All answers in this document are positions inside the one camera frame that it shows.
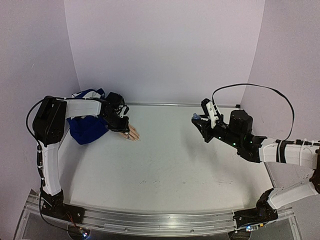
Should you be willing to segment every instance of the hand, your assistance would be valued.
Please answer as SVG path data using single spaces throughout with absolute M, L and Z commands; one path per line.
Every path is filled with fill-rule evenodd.
M 124 137 L 124 138 L 126 138 L 126 139 L 130 139 L 130 140 L 132 140 L 132 141 L 140 141 L 140 135 L 139 135 L 139 133 L 137 133 L 137 130 L 133 127 L 133 126 L 131 126 L 130 124 L 129 124 L 129 133 L 128 134 L 125 134 L 125 133 L 122 133 L 122 132 L 119 132 L 119 134 L 122 136 L 122 137 Z

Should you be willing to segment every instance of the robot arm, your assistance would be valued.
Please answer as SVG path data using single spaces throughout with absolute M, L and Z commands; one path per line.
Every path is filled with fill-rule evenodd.
M 253 118 L 244 110 L 231 112 L 229 124 L 209 99 L 201 102 L 203 115 L 193 115 L 191 121 L 200 131 L 204 141 L 213 138 L 237 149 L 237 154 L 254 163 L 284 163 L 308 167 L 314 170 L 312 176 L 290 187 L 272 188 L 262 194 L 256 208 L 236 211 L 236 227 L 251 228 L 278 218 L 277 209 L 284 205 L 320 194 L 320 153 L 319 142 L 305 140 L 274 140 L 252 134 Z
M 129 118 L 122 117 L 129 108 L 119 94 L 111 92 L 105 99 L 57 98 L 43 99 L 34 118 L 32 127 L 38 140 L 37 166 L 41 177 L 41 197 L 45 203 L 43 214 L 69 220 L 71 214 L 75 223 L 81 223 L 84 209 L 63 203 L 63 190 L 59 181 L 58 150 L 64 136 L 67 118 L 80 116 L 102 116 L 108 129 L 114 132 L 129 132 Z

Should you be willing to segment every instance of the blue object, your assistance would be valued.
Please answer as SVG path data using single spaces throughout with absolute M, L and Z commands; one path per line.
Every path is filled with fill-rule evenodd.
M 78 95 L 75 98 L 83 98 L 86 94 L 92 91 L 100 94 L 101 99 L 103 99 L 105 96 L 105 92 L 100 88 L 97 91 L 93 89 L 88 89 L 79 92 L 77 93 Z M 92 143 L 109 130 L 107 128 L 108 123 L 101 116 L 86 116 L 84 118 L 79 116 L 73 119 L 68 118 L 67 121 L 70 125 L 70 135 L 80 145 Z

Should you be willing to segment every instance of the wall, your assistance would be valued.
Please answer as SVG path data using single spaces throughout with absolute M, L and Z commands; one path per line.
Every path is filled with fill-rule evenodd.
M 45 95 L 80 88 L 63 0 L 3 0 L 0 22 L 0 238 L 11 240 L 30 189 L 40 184 L 27 112 Z
M 249 82 L 276 88 L 291 101 L 291 139 L 320 139 L 320 1 L 267 0 Z M 285 100 L 266 89 L 247 87 L 242 107 L 257 135 L 283 139 L 291 126 Z M 298 167 L 272 166 L 287 185 L 302 177 Z M 319 239 L 320 196 L 293 204 L 303 239 Z
M 200 103 L 217 87 L 247 82 L 264 0 L 65 0 L 82 90 L 129 102 Z M 245 88 L 218 93 L 241 102 Z

